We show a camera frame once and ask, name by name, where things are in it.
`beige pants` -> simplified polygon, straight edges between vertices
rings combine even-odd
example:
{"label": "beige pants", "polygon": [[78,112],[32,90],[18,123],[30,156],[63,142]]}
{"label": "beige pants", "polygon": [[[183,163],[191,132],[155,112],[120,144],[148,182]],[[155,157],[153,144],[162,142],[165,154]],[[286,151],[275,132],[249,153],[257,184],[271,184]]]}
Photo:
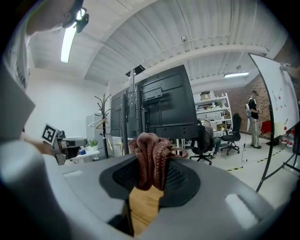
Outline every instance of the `beige pants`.
{"label": "beige pants", "polygon": [[250,119],[250,131],[252,134],[251,145],[255,148],[259,145],[259,130],[258,130],[258,119],[254,119],[252,117]]}

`brick wall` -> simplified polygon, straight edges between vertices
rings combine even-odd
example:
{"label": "brick wall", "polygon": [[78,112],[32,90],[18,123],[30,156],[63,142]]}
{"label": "brick wall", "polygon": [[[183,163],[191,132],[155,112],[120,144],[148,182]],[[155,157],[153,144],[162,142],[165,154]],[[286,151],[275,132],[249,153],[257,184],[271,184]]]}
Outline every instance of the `brick wall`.
{"label": "brick wall", "polygon": [[[300,66],[299,51],[290,38],[287,39],[285,45],[279,51],[274,60],[277,62],[290,63],[292,67],[295,68]],[[292,79],[292,82],[294,84],[297,99],[300,100],[300,81]],[[256,103],[257,106],[262,110],[262,114],[259,117],[260,128],[262,122],[270,120],[269,98],[260,75],[258,75],[254,80],[248,83],[245,87],[214,91],[216,96],[221,96],[222,93],[227,93],[232,114],[239,113],[242,118],[242,125],[240,128],[241,131],[246,131],[247,117],[245,106],[248,103],[251,92],[253,90],[255,90],[259,95],[256,99]]]}

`white floor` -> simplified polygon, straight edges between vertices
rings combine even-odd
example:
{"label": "white floor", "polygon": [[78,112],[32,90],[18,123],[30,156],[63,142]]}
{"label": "white floor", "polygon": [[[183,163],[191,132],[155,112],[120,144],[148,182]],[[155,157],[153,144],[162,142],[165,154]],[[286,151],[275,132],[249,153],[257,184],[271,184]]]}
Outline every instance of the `white floor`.
{"label": "white floor", "polygon": [[[224,170],[243,167],[238,170],[230,171],[229,173],[233,174],[238,179],[256,190],[267,163],[267,160],[258,162],[268,157],[269,146],[266,144],[267,142],[268,140],[260,138],[260,145],[262,148],[259,150],[254,149],[250,146],[251,136],[242,134],[241,140],[236,142],[236,145],[240,147],[240,154],[234,150],[230,150],[229,156],[227,156],[227,150],[223,150],[222,152],[219,150],[217,158],[209,158],[209,160],[212,161],[213,166]],[[282,150],[279,152],[280,150],[282,150],[280,146],[275,146],[273,148],[273,154],[275,155],[272,156],[267,175],[279,168],[282,163],[292,155],[292,153],[288,152],[287,150]],[[195,155],[191,150],[188,150],[188,153],[189,156]],[[289,163],[293,165],[294,157]],[[299,163],[300,157],[297,158],[295,167],[300,168]],[[263,182],[262,187],[259,190],[259,194],[261,194],[274,208],[276,208],[289,201],[291,192],[296,186],[298,175],[299,174],[296,171],[285,167]]]}

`chair base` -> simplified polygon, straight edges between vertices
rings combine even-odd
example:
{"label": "chair base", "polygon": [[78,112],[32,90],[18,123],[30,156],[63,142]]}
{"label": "chair base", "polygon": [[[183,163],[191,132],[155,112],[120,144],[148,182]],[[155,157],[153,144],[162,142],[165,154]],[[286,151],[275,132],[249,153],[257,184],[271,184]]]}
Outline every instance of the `chair base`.
{"label": "chair base", "polygon": [[221,148],[221,151],[223,151],[223,149],[228,149],[226,155],[229,155],[229,151],[231,149],[237,151],[238,154],[240,153],[240,148],[235,144],[235,142],[230,142],[230,145],[228,145],[227,147]]}
{"label": "chair base", "polygon": [[209,165],[211,165],[211,161],[207,159],[207,157],[211,157],[212,158],[212,155],[211,154],[208,154],[208,155],[195,155],[195,156],[190,156],[189,159],[192,160],[192,158],[197,158],[197,162],[199,162],[201,159],[204,159],[206,161],[209,162]]}

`black shirt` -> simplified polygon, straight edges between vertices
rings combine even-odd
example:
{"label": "black shirt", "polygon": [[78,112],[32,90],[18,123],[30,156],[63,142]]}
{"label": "black shirt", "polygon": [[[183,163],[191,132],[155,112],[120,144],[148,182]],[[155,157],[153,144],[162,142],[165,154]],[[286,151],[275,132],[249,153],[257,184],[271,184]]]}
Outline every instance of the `black shirt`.
{"label": "black shirt", "polygon": [[[256,104],[255,104],[255,101],[253,99],[249,100],[248,105],[249,105],[250,110],[251,109],[256,110]],[[253,117],[254,119],[258,119],[258,114],[255,113],[255,112],[251,112],[251,117]]]}

